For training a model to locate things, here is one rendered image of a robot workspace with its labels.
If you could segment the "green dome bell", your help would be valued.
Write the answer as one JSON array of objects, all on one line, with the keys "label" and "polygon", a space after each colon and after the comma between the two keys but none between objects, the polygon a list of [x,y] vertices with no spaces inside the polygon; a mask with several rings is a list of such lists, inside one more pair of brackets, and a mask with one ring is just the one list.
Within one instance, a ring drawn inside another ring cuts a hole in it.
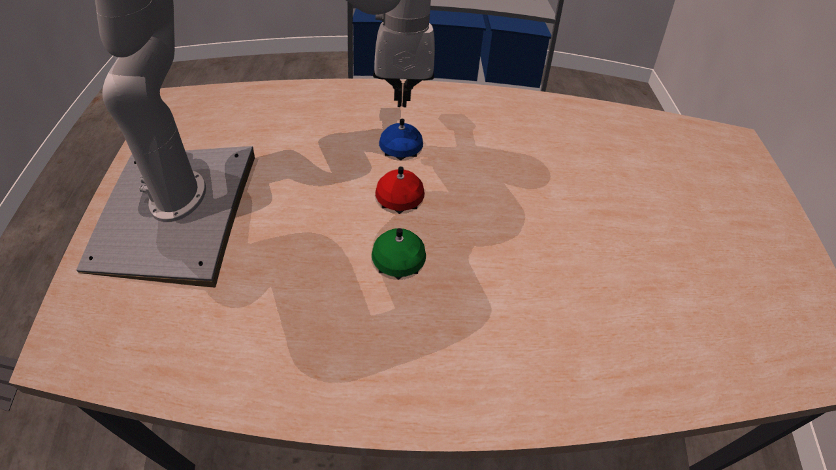
[{"label": "green dome bell", "polygon": [[399,280],[418,274],[426,262],[426,249],[418,235],[403,228],[380,234],[374,242],[372,261],[379,273]]}]

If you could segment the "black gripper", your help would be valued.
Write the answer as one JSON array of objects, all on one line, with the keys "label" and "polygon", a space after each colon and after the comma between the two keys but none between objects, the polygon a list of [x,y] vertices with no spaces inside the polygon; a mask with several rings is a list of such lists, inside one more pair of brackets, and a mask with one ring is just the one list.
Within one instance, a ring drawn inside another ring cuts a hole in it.
[{"label": "black gripper", "polygon": [[[426,44],[427,43],[427,44]],[[386,80],[393,86],[394,101],[406,108],[410,90],[422,80],[433,80],[435,67],[435,35],[429,23],[427,29],[414,33],[401,33],[380,24],[374,52],[374,78]],[[432,77],[431,77],[432,76]],[[417,78],[417,80],[413,80]]]}]

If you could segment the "red dome bell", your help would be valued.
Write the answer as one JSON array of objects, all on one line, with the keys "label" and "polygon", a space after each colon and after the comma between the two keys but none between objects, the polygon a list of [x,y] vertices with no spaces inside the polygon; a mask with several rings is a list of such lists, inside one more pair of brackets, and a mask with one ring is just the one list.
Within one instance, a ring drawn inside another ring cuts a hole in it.
[{"label": "red dome bell", "polygon": [[413,172],[404,170],[402,166],[399,166],[399,172],[392,170],[380,178],[376,187],[376,198],[382,208],[394,210],[399,214],[405,210],[417,209],[424,196],[425,191],[420,178]]}]

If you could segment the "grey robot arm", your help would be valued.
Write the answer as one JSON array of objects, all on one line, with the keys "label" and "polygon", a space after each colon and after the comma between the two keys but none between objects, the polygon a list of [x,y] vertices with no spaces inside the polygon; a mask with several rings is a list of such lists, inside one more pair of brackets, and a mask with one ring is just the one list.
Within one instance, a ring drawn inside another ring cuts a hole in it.
[{"label": "grey robot arm", "polygon": [[[346,1],[393,31],[429,27],[431,0]],[[95,0],[95,5],[103,46],[118,57],[103,84],[104,105],[146,184],[138,190],[148,194],[152,216],[176,222],[201,204],[206,184],[192,170],[175,119],[159,96],[175,57],[173,0]]]}]

